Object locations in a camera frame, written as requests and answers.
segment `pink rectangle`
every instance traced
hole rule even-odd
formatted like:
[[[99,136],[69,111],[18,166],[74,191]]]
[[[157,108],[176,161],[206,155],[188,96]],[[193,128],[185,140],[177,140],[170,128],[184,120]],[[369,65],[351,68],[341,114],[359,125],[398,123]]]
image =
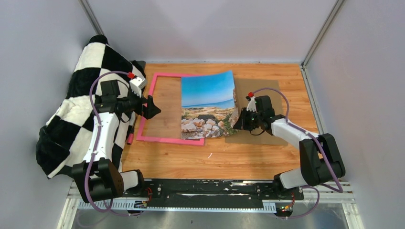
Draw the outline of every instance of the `pink rectangle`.
[[[149,88],[149,95],[153,96],[153,91],[155,90],[156,81],[158,77],[193,77],[198,75],[191,75],[191,74],[177,74],[177,73],[154,73],[152,82]],[[164,138],[164,137],[146,137],[142,136],[143,129],[145,128],[146,118],[142,117],[138,134],[137,134],[137,141],[145,141],[145,142],[161,142],[161,143],[169,143],[169,144],[178,144],[178,145],[189,145],[189,146],[204,146],[204,138],[200,140],[183,140],[183,139],[176,139],[176,138]]]

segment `checkered fabric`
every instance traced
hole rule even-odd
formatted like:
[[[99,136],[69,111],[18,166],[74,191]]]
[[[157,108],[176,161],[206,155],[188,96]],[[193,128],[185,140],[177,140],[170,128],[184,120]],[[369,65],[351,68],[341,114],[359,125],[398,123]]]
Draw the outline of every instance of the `checkered fabric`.
[[[87,150],[94,127],[94,115],[90,105],[90,86],[100,75],[110,71],[133,72],[145,77],[145,73],[136,61],[129,62],[114,51],[103,35],[97,35],[83,49],[76,69],[69,83],[66,98],[56,113],[40,129],[40,138],[36,146],[37,163],[48,178],[58,174],[71,177],[74,164],[81,163]],[[110,74],[103,77],[93,90],[93,99],[102,95],[100,83],[119,80],[120,96],[129,92],[129,78],[126,75]],[[122,114],[115,133],[111,161],[121,171],[121,155],[132,125],[135,112]]]

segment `cardboard sheet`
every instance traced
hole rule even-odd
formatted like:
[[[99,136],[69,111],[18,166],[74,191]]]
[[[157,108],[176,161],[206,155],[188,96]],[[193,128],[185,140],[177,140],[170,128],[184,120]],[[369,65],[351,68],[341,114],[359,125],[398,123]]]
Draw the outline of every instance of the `cardboard sheet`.
[[[257,90],[262,87],[273,87],[279,89],[278,81],[276,80],[250,80],[250,79],[237,79],[234,78],[236,97],[239,108],[239,113],[243,107],[247,106],[248,101],[246,96],[249,92]],[[285,114],[281,105],[281,96],[274,91],[264,90],[255,94],[255,96],[268,95],[271,99],[271,104],[276,114]],[[259,134],[262,130],[256,129],[252,134]],[[239,131],[238,133],[225,137],[226,143],[240,143],[240,144],[254,144],[254,145],[282,145],[286,146],[287,142],[281,138],[271,136],[264,132],[260,136],[253,136],[249,131]]]

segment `wooden surface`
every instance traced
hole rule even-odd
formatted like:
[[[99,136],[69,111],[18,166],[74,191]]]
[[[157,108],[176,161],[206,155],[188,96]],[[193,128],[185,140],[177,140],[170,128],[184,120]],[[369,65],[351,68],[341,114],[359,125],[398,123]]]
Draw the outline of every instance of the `wooden surface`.
[[[317,132],[298,64],[146,65],[148,82],[156,72],[202,75],[227,70],[233,70],[235,78],[278,80],[280,90],[290,103],[290,120]],[[180,131],[176,131],[177,136],[174,136],[173,129],[179,130],[181,121],[178,116],[181,106],[180,80],[158,80],[153,97],[155,104],[163,110],[162,116],[158,118],[157,115],[153,121],[148,121],[144,135],[179,138]],[[298,150],[291,145],[226,144],[223,137],[206,139],[205,146],[134,141],[131,146],[125,147],[123,154],[123,171],[140,169],[145,178],[273,179],[275,174],[298,166]]]

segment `sea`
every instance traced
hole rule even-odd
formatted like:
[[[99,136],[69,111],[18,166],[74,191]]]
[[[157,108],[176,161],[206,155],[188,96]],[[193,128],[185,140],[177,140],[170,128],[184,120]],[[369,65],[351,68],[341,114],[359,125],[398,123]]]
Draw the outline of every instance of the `sea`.
[[[215,107],[225,109],[225,108],[235,107],[235,103],[234,103],[233,99],[230,99],[230,100],[226,100],[226,101],[222,101],[222,102],[218,102],[218,103],[197,104],[197,105],[182,106],[182,107],[183,108],[192,108],[192,107],[209,107],[209,106],[215,106]]]

